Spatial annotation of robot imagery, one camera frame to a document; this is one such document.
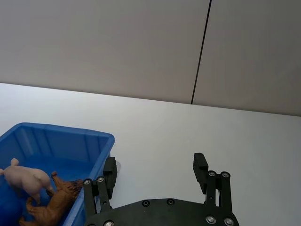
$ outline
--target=toy pig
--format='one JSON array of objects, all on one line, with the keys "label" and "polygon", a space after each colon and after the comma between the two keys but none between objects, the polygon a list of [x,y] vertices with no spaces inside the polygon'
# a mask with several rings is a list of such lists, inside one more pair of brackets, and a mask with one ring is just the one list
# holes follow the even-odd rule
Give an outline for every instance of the toy pig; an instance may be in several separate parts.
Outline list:
[{"label": "toy pig", "polygon": [[50,178],[44,171],[29,167],[18,166],[19,161],[12,159],[5,170],[0,169],[0,175],[5,176],[6,181],[12,188],[25,190],[37,204],[40,204],[40,190],[45,188],[48,194],[54,194]]}]

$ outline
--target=toy animal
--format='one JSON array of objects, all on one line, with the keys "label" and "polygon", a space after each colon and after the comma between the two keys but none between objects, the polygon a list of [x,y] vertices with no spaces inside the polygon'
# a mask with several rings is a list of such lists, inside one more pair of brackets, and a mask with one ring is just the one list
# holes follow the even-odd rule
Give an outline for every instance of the toy animal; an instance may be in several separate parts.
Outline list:
[{"label": "toy animal", "polygon": [[56,185],[57,192],[52,196],[49,204],[44,206],[33,206],[30,197],[26,202],[26,209],[33,215],[35,220],[28,222],[20,219],[21,226],[57,226],[65,212],[71,208],[83,187],[82,180],[62,181],[56,172],[51,174]]},{"label": "toy animal", "polygon": [[45,188],[49,195],[54,194],[50,178],[44,171],[29,167],[18,166],[19,161],[12,159],[5,170],[0,169],[0,175],[4,175],[7,183],[16,191],[25,190],[40,204],[40,190]]}]

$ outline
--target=table surface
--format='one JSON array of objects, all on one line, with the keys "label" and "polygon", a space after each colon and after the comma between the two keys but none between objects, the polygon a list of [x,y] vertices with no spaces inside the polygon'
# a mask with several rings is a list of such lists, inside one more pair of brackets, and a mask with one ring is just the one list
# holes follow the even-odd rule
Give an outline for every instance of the table surface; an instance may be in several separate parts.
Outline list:
[{"label": "table surface", "polygon": [[231,174],[241,226],[300,225],[301,117],[0,83],[0,134],[20,122],[111,133],[120,164],[113,208],[143,199],[201,202],[192,169]]}]

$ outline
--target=gray wall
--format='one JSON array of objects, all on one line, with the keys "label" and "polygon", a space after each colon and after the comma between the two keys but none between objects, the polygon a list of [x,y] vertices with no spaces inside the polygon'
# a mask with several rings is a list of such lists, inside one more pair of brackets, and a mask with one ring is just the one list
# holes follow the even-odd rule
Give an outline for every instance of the gray wall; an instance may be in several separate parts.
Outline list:
[{"label": "gray wall", "polygon": [[301,115],[300,9],[213,0],[193,103]]},{"label": "gray wall", "polygon": [[[209,0],[1,0],[0,82],[190,103]],[[212,0],[193,104],[301,115],[301,3]]]},{"label": "gray wall", "polygon": [[1,0],[0,82],[190,103],[209,0]]}]

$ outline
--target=screw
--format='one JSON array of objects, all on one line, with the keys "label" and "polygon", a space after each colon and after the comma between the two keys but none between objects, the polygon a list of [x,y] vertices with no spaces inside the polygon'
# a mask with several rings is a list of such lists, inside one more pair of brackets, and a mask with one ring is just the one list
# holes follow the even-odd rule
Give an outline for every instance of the screw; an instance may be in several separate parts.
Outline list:
[{"label": "screw", "polygon": [[213,216],[207,216],[206,221],[207,221],[207,223],[209,223],[211,225],[216,223],[216,219]]},{"label": "screw", "polygon": [[104,181],[104,178],[103,178],[103,177],[98,178],[97,181],[98,181],[98,182],[103,182],[103,181]]},{"label": "screw", "polygon": [[167,204],[170,205],[170,206],[174,205],[174,200],[173,199],[168,199]]},{"label": "screw", "polygon": [[150,201],[148,201],[148,200],[142,201],[142,206],[148,207],[149,205],[150,205]]},{"label": "screw", "polygon": [[234,225],[234,221],[231,218],[225,218],[224,222],[227,226],[233,226]]},{"label": "screw", "polygon": [[213,171],[210,171],[208,174],[212,177],[215,176],[215,173]]},{"label": "screw", "polygon": [[222,173],[222,176],[223,176],[224,178],[230,177],[229,173],[227,173],[227,172],[223,172],[223,173]]},{"label": "screw", "polygon": [[103,226],[114,226],[114,222],[111,220],[106,221]]}]

